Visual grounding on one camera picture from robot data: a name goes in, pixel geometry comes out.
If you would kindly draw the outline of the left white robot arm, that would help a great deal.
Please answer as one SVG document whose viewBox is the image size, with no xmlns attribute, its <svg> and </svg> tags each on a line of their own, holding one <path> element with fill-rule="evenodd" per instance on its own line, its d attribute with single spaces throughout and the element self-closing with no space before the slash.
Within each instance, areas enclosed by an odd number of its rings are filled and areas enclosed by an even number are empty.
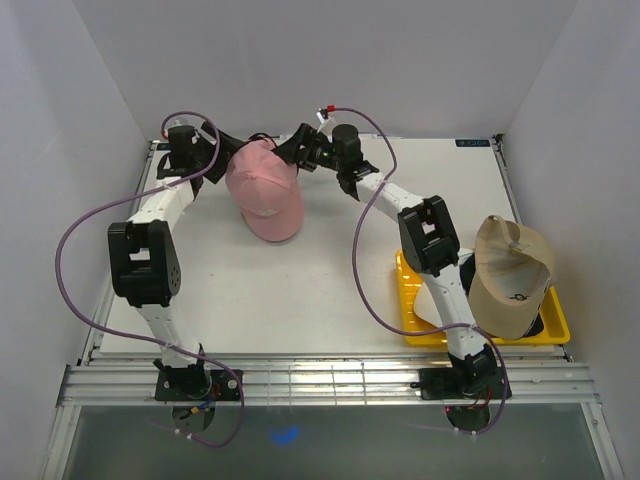
<svg viewBox="0 0 640 480">
<path fill-rule="evenodd" d="M 218 183 L 245 142 L 216 133 L 207 121 L 200 128 L 175 125 L 165 136 L 168 151 L 157 165 L 158 191 L 128 220 L 108 228 L 111 279 L 115 294 L 126 299 L 160 342 L 161 357 L 154 365 L 164 376 L 161 384 L 197 400 L 210 392 L 212 376 L 202 360 L 184 353 L 204 351 L 180 318 L 176 298 L 182 273 L 172 230 L 204 181 Z"/>
</svg>

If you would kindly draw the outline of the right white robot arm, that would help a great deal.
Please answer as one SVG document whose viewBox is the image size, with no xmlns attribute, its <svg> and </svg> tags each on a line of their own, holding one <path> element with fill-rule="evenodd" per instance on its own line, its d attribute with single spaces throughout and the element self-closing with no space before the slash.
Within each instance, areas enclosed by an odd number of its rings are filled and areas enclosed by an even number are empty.
<svg viewBox="0 0 640 480">
<path fill-rule="evenodd" d="M 450 361 L 444 368 L 420 370 L 412 388 L 434 400 L 507 398 L 504 360 L 470 309 L 460 273 L 470 253 L 460 246 L 445 201 L 417 196 L 392 183 L 366 160 L 359 132 L 349 124 L 334 127 L 331 135 L 303 124 L 274 152 L 302 170 L 323 167 L 335 172 L 345 194 L 398 226 L 404 260 L 436 306 L 440 322 L 435 330 L 446 336 Z"/>
</svg>

